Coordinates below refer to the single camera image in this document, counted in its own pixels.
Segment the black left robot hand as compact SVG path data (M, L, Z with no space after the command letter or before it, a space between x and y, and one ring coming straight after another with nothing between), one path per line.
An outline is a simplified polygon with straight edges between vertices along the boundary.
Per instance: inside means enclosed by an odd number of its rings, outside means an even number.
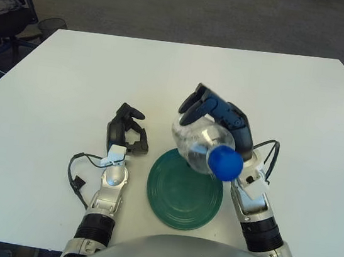
M109 150L112 145L118 145L126 148L127 154L144 155L148 153L148 138L146 130L142 128L135 119L144 120L146 116L130 106L123 103L116 111L115 117L108 123L106 146ZM133 130L138 133L140 140L134 143L128 143L126 132Z

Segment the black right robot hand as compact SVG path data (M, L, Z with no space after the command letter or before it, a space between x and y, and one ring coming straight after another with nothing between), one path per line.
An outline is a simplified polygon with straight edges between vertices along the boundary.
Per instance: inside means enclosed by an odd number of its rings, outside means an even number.
M180 105L178 113L182 114L182 126L205 115L211 116L216 124L227 129L233 136L235 150L243 161L251 159L253 138L247 116L236 105L223 100L204 84L198 84L196 90Z

